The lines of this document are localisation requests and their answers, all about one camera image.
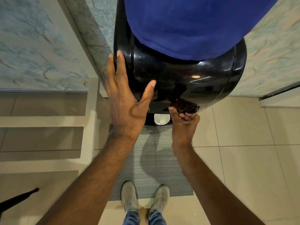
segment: jeans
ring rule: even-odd
[[[127,213],[123,225],[140,225],[140,221],[141,219],[137,211],[132,210]],[[148,225],[167,225],[167,223],[163,215],[159,211],[154,210],[149,216]]]

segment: grey shoe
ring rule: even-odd
[[[153,204],[149,211],[149,215],[151,215],[152,212],[154,212],[154,210],[157,210],[160,213],[162,213],[168,203],[169,198],[170,198],[169,187],[167,187],[166,185],[160,186],[156,191]]]
[[[135,194],[135,187],[131,181],[127,181],[123,184],[121,199],[126,213],[132,210],[137,211],[138,201]]]

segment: right hand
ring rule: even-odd
[[[174,107],[169,107],[169,112],[173,121],[172,151],[180,150],[183,147],[190,147],[197,124],[200,121],[200,116],[196,113],[182,113],[178,116],[178,112]]]

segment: left hand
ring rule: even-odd
[[[115,71],[113,54],[109,55],[105,86],[110,98],[110,115],[115,136],[137,140],[145,124],[155,84],[155,80],[148,83],[142,99],[138,102],[129,88],[123,53],[119,50],[117,52],[117,71]]]

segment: floor mat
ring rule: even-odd
[[[193,195],[193,189],[172,153],[171,144],[172,125],[144,126],[109,200],[121,199],[121,187],[126,181],[134,183],[139,199],[154,197],[156,189],[162,184],[170,188],[171,197]]]

